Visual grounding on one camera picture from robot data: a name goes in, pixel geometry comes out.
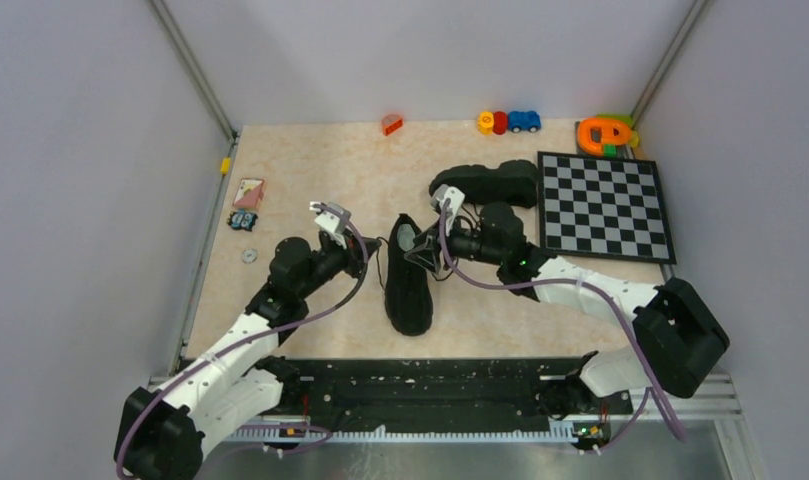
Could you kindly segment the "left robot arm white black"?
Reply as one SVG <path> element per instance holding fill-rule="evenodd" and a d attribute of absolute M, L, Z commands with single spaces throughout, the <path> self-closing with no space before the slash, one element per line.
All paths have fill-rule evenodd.
<path fill-rule="evenodd" d="M 345 273 L 359 291 L 380 242 L 347 230 L 279 242 L 269 275 L 227 332 L 185 369 L 126 399 L 113 459 L 121 479 L 193 479 L 209 454 L 254 416 L 299 404 L 294 380 L 260 366 L 291 332 L 314 320 L 307 299 Z"/>

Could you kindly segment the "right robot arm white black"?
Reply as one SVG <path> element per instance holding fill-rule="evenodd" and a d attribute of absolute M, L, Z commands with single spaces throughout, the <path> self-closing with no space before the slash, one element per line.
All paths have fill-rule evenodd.
<path fill-rule="evenodd" d="M 628 346 L 589 354 L 568 376 L 566 397 L 580 412 L 638 388 L 650 390 L 661 408 L 668 405 L 666 395 L 690 398 L 730 347 L 716 317 L 683 279 L 635 283 L 549 255 L 527 240 L 521 219 L 505 203 L 486 205 L 473 228 L 463 227 L 453 203 L 437 211 L 439 218 L 427 230 L 394 227 L 393 249 L 410 264 L 430 272 L 457 259 L 494 265 L 496 289 L 567 306 L 624 330 Z"/>

